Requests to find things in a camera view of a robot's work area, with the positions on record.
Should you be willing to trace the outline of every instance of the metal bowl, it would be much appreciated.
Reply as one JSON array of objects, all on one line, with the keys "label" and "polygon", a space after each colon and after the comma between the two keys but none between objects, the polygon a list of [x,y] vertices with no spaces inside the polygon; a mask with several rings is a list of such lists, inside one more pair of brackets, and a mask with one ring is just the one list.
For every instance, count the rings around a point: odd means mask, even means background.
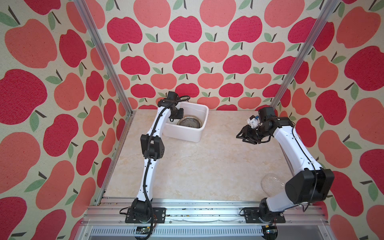
[{"label": "metal bowl", "polygon": [[193,127],[193,128],[201,128],[202,123],[199,118],[193,115],[186,115],[182,119],[179,120],[177,125],[184,127]]}]

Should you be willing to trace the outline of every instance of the apple pattern wallpaper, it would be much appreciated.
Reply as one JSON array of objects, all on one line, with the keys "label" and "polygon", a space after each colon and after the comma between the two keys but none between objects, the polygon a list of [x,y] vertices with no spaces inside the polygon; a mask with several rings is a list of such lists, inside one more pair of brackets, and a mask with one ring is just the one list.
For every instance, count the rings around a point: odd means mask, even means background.
[{"label": "apple pattern wallpaper", "polygon": [[0,240],[73,239],[121,137],[127,114],[80,21],[72,1],[0,1]]},{"label": "apple pattern wallpaper", "polygon": [[296,75],[276,108],[335,174],[317,205],[338,240],[384,239],[383,7],[340,1],[305,58],[307,74]]},{"label": "apple pattern wallpaper", "polygon": [[[120,80],[129,83],[124,89],[133,109],[156,109],[168,91],[175,91],[212,110],[256,110],[270,104],[324,4],[97,2],[106,18],[99,34]],[[316,43],[317,51],[330,44],[329,31],[333,26]],[[92,60],[98,65],[96,57]],[[308,63],[303,63],[298,81],[304,81],[308,71]]]}]

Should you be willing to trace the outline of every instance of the white plastic bin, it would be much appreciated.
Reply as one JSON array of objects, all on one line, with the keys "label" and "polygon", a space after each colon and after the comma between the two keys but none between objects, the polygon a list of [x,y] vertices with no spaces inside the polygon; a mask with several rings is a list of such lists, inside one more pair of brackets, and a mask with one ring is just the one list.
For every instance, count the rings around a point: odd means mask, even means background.
[{"label": "white plastic bin", "polygon": [[202,127],[193,128],[179,126],[177,125],[179,119],[175,119],[173,122],[168,119],[163,130],[163,135],[191,142],[199,142],[203,135],[205,124],[207,123],[208,107],[206,105],[189,102],[180,102],[177,107],[184,108],[184,116],[194,115],[198,117],[202,123]]}]

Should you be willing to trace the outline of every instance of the marble tabletop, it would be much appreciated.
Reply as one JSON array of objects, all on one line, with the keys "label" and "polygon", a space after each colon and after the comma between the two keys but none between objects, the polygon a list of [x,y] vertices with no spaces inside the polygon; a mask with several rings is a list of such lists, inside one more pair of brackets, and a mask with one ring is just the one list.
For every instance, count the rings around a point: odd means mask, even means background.
[{"label": "marble tabletop", "polygon": [[[157,110],[137,110],[105,197],[136,197],[144,168],[140,136],[146,134]],[[200,142],[162,136],[154,198],[260,201],[267,197],[261,180],[267,173],[283,182],[292,178],[276,139],[252,145],[236,139],[254,111],[209,111]]]}]

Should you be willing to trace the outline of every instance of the wire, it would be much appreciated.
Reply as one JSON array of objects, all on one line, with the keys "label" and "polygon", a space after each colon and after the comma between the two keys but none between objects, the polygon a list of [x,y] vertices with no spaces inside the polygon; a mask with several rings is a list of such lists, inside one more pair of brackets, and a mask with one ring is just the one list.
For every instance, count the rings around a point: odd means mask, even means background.
[{"label": "wire", "polygon": [[[147,185],[146,185],[146,183],[147,183],[147,174],[148,174],[149,165],[151,164],[151,158],[150,158],[150,156],[149,156],[149,148],[150,148],[150,146],[151,146],[152,136],[153,136],[153,134],[156,132],[156,126],[157,126],[157,123],[159,122],[160,117],[162,116],[162,114],[164,113],[164,111],[165,111],[167,108],[171,107],[173,104],[175,104],[175,103],[179,103],[179,102],[187,101],[187,100],[189,100],[190,98],[191,98],[190,96],[186,96],[186,95],[185,95],[185,96],[181,96],[181,97],[179,97],[178,100],[173,101],[173,102],[171,102],[170,104],[168,104],[166,107],[164,107],[164,108],[160,111],[159,115],[157,116],[156,121],[155,121],[155,124],[153,125],[152,132],[151,132],[151,134],[150,134],[150,136],[149,136],[149,138],[148,138],[148,144],[147,144],[147,157],[146,157],[146,158],[148,159],[148,163],[147,163],[147,167],[146,167],[146,170],[145,170],[145,173],[144,173],[143,192],[144,192],[145,199],[146,199],[146,201],[148,202],[149,208],[150,208],[150,210],[151,210],[151,216],[154,215],[154,214],[153,214],[152,203],[151,203],[151,201],[149,200],[148,195],[147,195],[147,190],[146,190],[146,186],[147,186]],[[147,240],[147,239],[150,237],[150,235],[152,234],[153,228],[154,228],[154,227],[153,227],[153,220],[154,220],[154,218],[151,217],[151,226],[150,226],[150,228],[149,228],[149,232],[148,232],[147,236],[144,237],[144,238],[140,238],[140,237],[138,238],[138,237],[135,237],[136,239]]]},{"label": "wire", "polygon": [[295,124],[294,122],[292,122],[292,123],[293,123],[293,127],[292,127],[292,135],[293,135],[293,138],[294,138],[295,141],[297,142],[297,145],[299,145],[301,151],[304,153],[304,155],[306,156],[306,158],[308,159],[308,161],[310,161],[310,163],[311,163],[311,165],[312,165],[312,167],[313,167],[314,176],[315,176],[315,182],[314,182],[313,192],[312,192],[311,198],[310,198],[310,200],[309,200],[309,202],[308,202],[308,205],[307,205],[307,207],[304,209],[304,205],[301,204],[301,206],[303,207],[303,212],[305,212],[305,211],[307,211],[307,208],[309,207],[310,203],[312,202],[313,194],[314,194],[314,192],[315,192],[315,190],[316,190],[316,185],[317,185],[317,173],[316,173],[316,169],[315,169],[315,167],[314,167],[312,161],[311,161],[310,158],[307,156],[307,154],[305,154],[304,150],[301,148],[299,142],[297,141],[296,136],[295,136],[294,133],[293,133],[293,129],[294,129],[294,127],[296,126],[296,124]]},{"label": "wire", "polygon": [[316,185],[317,185],[317,173],[316,173],[316,170],[314,168],[313,163],[311,163],[311,164],[312,164],[312,167],[313,167],[313,170],[314,170],[315,181],[314,181],[314,187],[313,187],[313,192],[312,192],[312,195],[311,195],[311,199],[309,200],[308,205],[305,208],[305,210],[304,210],[304,206],[303,206],[303,212],[307,211],[307,208],[309,207],[310,203],[312,202],[313,194],[314,194],[314,191],[316,190]]}]

